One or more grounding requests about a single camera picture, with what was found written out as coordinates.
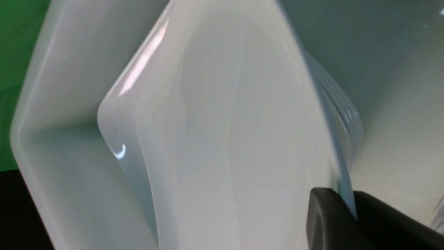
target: white plastic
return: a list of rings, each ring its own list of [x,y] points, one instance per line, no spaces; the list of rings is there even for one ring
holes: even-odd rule
[[[139,84],[135,83],[150,72],[168,25],[172,2],[166,6],[130,63],[103,99],[97,115],[100,132],[134,188],[156,241],[157,227],[151,187],[134,123],[135,101],[138,100],[144,84],[140,84],[141,81]]]
[[[119,124],[135,122],[160,249],[305,249],[314,186],[355,211],[330,107],[277,3],[178,0],[153,58]]]
[[[166,0],[52,1],[14,116],[14,156],[56,249],[156,249],[96,125]]]

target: translucent plastic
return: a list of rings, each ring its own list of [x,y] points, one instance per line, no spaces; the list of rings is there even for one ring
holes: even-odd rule
[[[275,2],[176,1],[135,83],[160,249],[304,249],[314,186],[338,188],[354,211],[303,53]]]

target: black object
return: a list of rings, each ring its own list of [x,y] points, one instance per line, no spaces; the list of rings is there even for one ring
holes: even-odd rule
[[[18,170],[0,172],[0,249],[54,249]]]
[[[358,220],[332,189],[310,192],[307,240],[310,250],[444,250],[444,235],[360,191]]]

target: white plastic tray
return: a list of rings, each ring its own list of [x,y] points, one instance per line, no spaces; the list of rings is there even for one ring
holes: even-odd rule
[[[51,3],[11,143],[56,249],[156,247],[133,191],[100,135],[96,115],[166,4]]]

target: green background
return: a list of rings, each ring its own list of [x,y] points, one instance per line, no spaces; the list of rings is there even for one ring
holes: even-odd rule
[[[17,169],[9,130],[50,0],[0,0],[0,171]]]

